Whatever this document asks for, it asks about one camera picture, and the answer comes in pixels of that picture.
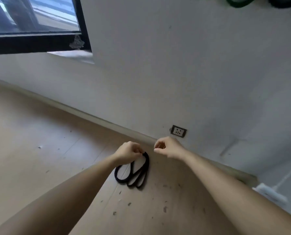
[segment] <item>baseboard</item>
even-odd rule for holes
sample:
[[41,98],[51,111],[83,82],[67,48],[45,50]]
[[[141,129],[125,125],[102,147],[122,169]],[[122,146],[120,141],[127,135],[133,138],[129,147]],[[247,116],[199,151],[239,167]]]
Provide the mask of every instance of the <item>baseboard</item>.
[[[42,95],[39,95],[37,93],[34,93],[32,91],[29,91],[29,90],[26,90],[26,89],[23,89],[19,86],[16,86],[16,85],[13,85],[13,84],[10,84],[8,82],[5,82],[3,80],[0,80],[0,85],[1,86],[4,86],[4,87],[7,87],[11,90],[14,90],[16,92],[19,92],[21,94],[24,94],[26,96],[29,96],[29,97],[32,97],[32,98],[35,98],[41,102],[44,102],[48,105],[51,105],[53,107],[56,107],[56,108],[59,108],[61,110],[64,110],[70,114],[73,114],[73,115],[76,115],[80,118],[83,118],[83,119],[86,119],[88,121],[91,121],[93,123],[96,123],[98,125],[101,125],[103,127],[106,127],[108,129],[111,129],[111,130],[114,130],[118,133],[121,133],[121,134],[124,134],[124,135],[127,135],[129,137],[132,137],[138,141],[141,141],[141,142],[144,142],[148,145],[154,145],[154,143],[156,142],[156,139],[155,138],[152,138],[150,136],[147,136],[145,134],[142,134],[142,133],[139,133],[137,131],[134,131],[134,130],[131,130],[131,129],[127,129],[125,127],[122,127],[122,126],[119,126],[119,125],[116,125],[116,124],[113,124],[111,122],[108,122],[104,119],[101,119],[101,118],[98,118],[98,117],[95,117],[93,115],[90,115],[90,114],[87,114],[83,111],[80,111],[80,110],[77,110],[73,107],[70,107],[68,105],[64,105],[60,102],[57,102],[57,101],[54,101],[50,98],[47,98],[45,96],[42,96]],[[246,185],[248,186],[256,186],[258,184],[258,180],[257,180],[257,177],[256,176],[253,176],[253,175],[250,175],[248,173],[245,173],[245,172],[242,172],[242,171],[239,171],[237,169],[234,169],[230,166],[226,166],[226,165],[223,165],[219,162],[215,162],[215,161],[212,161],[212,160],[209,160],[212,164],[214,164],[215,166],[217,166],[218,168],[220,168],[221,170],[225,171],[227,174],[237,178],[238,180],[242,181],[243,183],[245,183]]]

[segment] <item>hand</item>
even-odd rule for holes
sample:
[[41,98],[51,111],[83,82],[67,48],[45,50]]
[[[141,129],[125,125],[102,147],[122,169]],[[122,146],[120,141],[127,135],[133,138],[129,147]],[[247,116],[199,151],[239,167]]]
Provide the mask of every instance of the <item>hand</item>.
[[113,154],[113,158],[119,166],[135,161],[141,157],[143,153],[144,150],[140,147],[140,144],[129,141],[125,142],[117,149],[117,151]]
[[186,154],[186,149],[177,139],[168,136],[156,141],[154,152],[166,155],[168,158],[182,160]]

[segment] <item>wall socket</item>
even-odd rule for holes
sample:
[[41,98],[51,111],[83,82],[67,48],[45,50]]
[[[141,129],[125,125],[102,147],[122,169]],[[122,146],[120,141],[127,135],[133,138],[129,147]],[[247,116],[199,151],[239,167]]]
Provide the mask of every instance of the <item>wall socket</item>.
[[180,128],[178,126],[173,125],[171,128],[171,134],[174,134],[179,137],[184,137],[186,135],[187,130],[184,128]]

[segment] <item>window sill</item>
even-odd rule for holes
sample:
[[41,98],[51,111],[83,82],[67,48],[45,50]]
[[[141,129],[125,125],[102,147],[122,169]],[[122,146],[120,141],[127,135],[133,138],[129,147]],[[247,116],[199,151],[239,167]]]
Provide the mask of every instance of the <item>window sill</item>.
[[84,62],[84,63],[94,64],[93,54],[85,50],[55,51],[55,52],[48,52],[48,53],[52,55],[69,58],[69,59],[74,59],[74,60]]

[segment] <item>window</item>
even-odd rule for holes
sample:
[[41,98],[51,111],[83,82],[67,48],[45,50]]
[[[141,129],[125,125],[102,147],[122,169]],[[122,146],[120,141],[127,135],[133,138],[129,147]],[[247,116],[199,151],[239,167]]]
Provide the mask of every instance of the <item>window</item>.
[[0,0],[0,54],[91,50],[80,0]]

